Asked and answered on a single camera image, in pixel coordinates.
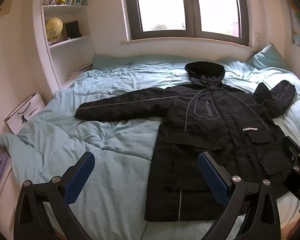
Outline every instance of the blue gripper pad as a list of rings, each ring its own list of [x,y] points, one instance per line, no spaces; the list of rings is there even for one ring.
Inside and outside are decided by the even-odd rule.
[[[93,171],[94,166],[94,155],[89,152],[64,187],[63,200],[66,205],[73,204],[77,201],[77,198]]]
[[[198,165],[217,202],[228,205],[230,200],[227,185],[203,153],[198,157]]]

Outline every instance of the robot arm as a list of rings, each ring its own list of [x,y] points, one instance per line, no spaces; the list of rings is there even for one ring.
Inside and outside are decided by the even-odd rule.
[[[285,186],[300,200],[300,147],[290,137],[284,139],[282,146],[291,161]],[[235,239],[281,239],[278,207],[268,180],[256,184],[231,177],[207,152],[199,155],[198,164],[216,200],[226,206],[202,240],[225,240],[244,201],[250,201],[250,206]],[[300,240],[300,225],[290,240]]]
[[[30,180],[26,180],[18,198],[14,239],[60,240],[43,204],[48,202],[68,240],[92,240],[69,205],[77,200],[94,166],[94,155],[86,152],[62,177],[55,176],[48,183],[41,184],[32,184]]]

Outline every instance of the jacket hood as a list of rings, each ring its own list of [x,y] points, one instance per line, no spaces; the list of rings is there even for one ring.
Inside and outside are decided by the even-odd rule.
[[[192,83],[204,86],[222,84],[221,81],[226,73],[222,65],[208,61],[188,63],[185,70]]]

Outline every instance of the wall switch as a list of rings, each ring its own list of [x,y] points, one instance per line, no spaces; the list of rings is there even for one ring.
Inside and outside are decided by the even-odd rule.
[[[260,33],[255,32],[254,36],[255,36],[256,41],[261,41],[261,34]]]

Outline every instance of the printed logo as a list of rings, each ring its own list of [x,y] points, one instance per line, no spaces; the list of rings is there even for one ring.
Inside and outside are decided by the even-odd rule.
[[[22,124],[28,122],[28,120],[25,118],[24,114],[21,116],[21,120],[22,120]]]
[[[256,130],[258,130],[258,128],[248,127],[248,128],[243,128],[243,130],[244,131],[247,131],[247,130],[255,130],[256,131]]]
[[[33,115],[34,112],[37,111],[37,110],[38,110],[38,108],[36,108],[36,109],[34,109],[33,111],[31,111],[31,113],[28,115],[28,117],[30,117],[31,115]]]

